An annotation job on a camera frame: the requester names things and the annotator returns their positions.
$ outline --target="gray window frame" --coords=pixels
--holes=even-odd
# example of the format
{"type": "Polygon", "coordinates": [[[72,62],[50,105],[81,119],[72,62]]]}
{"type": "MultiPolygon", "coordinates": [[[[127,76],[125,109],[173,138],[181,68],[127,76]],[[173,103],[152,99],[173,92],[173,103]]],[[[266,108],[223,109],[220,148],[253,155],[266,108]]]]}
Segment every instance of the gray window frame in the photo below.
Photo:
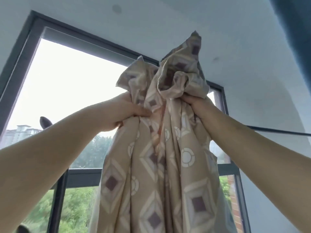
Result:
{"type": "MultiPolygon", "coordinates": [[[[135,51],[99,38],[98,36],[89,34],[35,11],[31,11],[20,35],[18,36],[7,63],[0,74],[0,138],[5,131],[29,66],[42,37],[87,53],[90,53],[88,52],[89,50],[93,55],[105,57],[105,59],[109,59],[116,63],[126,64],[125,62],[129,62],[128,59],[135,60],[141,55],[135,51]],[[59,31],[65,35],[63,35],[63,38],[60,38],[59,35],[55,35],[55,31],[59,31]]],[[[143,55],[143,58],[145,61],[155,65],[158,65],[159,63],[157,60],[145,55],[143,55]]],[[[229,114],[224,88],[212,82],[208,82],[208,84],[211,88],[220,92],[222,111],[229,114]]],[[[297,133],[254,126],[248,127],[257,131],[311,136],[309,133],[297,133]]],[[[251,228],[248,220],[239,168],[234,162],[231,162],[229,164],[218,164],[218,170],[220,176],[234,175],[244,233],[250,233],[251,228]]],[[[48,233],[58,232],[66,188],[97,186],[100,181],[101,171],[101,168],[69,169],[52,187],[55,191],[49,227],[47,230],[48,233]]]]}

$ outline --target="wall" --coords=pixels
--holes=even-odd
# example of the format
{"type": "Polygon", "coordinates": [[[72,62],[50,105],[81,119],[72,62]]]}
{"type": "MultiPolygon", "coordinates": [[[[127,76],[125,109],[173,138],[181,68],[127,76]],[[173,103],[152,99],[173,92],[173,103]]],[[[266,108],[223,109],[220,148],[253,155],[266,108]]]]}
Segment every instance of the wall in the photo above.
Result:
{"type": "Polygon", "coordinates": [[[29,13],[27,0],[0,0],[0,72],[29,13]]]}

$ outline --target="sky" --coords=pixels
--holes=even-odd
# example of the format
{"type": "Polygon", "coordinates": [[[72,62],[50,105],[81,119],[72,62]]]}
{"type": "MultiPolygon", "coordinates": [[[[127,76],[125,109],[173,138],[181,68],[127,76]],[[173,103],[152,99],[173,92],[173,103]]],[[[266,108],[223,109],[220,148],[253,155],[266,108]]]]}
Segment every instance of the sky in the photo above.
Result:
{"type": "MultiPolygon", "coordinates": [[[[41,116],[56,123],[86,106],[123,92],[116,82],[126,66],[41,39],[6,129],[42,129],[41,116]]],[[[215,103],[214,93],[208,96],[215,103]]],[[[113,136],[115,130],[102,132],[113,136]]]]}

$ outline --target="patterned curtain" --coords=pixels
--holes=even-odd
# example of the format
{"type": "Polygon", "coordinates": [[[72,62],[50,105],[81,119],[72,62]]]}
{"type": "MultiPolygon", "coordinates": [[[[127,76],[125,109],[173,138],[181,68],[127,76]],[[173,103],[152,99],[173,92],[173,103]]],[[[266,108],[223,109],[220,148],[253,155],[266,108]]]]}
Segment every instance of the patterned curtain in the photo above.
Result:
{"type": "Polygon", "coordinates": [[[209,91],[196,33],[167,54],[160,67],[139,57],[117,86],[150,118],[130,117],[105,158],[90,233],[237,232],[219,182],[211,138],[184,93],[209,91]]]}

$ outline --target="beige curtain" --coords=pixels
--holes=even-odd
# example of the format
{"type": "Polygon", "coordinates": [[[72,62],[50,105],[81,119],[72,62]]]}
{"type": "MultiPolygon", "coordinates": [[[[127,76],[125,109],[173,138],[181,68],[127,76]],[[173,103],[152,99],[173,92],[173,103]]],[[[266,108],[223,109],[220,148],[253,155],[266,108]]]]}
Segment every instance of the beige curtain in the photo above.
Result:
{"type": "Polygon", "coordinates": [[[209,151],[211,138],[178,99],[184,92],[207,96],[200,47],[194,32],[160,67],[140,57],[121,74],[117,86],[153,115],[131,117],[115,134],[90,233],[237,232],[209,151]]]}

